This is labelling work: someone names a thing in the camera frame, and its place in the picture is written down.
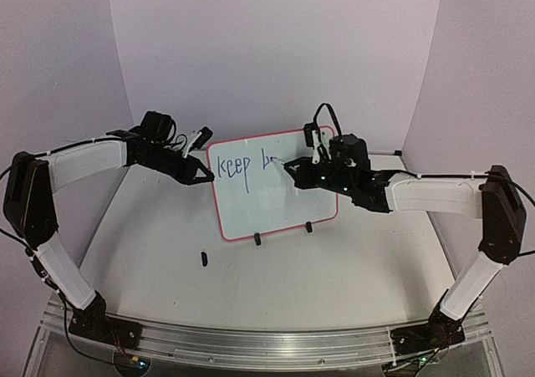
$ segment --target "gray wall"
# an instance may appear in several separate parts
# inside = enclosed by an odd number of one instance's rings
[[[52,149],[132,125],[109,0],[0,0],[0,13],[2,169],[19,150]],[[75,258],[120,176],[102,174],[59,193],[60,231]],[[14,376],[50,290],[17,243],[0,237],[0,250],[0,374]]]
[[[329,101],[372,150],[399,150],[439,0],[110,0],[135,121],[213,141],[302,128]]]
[[[503,164],[535,192],[535,0],[441,0],[405,158],[419,172]],[[533,208],[527,205],[529,213]],[[481,223],[436,218],[455,266],[476,251]],[[524,250],[535,248],[529,217]],[[509,376],[533,375],[535,257],[516,260],[485,292]]]

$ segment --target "whiteboard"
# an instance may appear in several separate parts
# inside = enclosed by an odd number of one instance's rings
[[[321,130],[323,141],[333,137],[331,128]],[[312,156],[302,130],[214,143],[207,154],[225,241],[327,221],[338,214],[335,193],[296,189],[283,169],[284,162]]]

